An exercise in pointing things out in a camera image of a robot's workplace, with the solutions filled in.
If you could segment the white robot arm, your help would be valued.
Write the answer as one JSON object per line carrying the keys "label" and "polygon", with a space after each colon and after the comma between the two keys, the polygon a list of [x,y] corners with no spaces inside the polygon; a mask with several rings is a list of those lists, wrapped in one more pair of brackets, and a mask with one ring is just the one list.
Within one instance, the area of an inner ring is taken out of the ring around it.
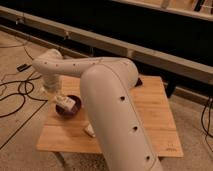
{"label": "white robot arm", "polygon": [[130,95],[139,78],[131,60],[64,59],[50,49],[33,67],[51,88],[59,75],[80,79],[83,106],[110,171],[163,171]]}

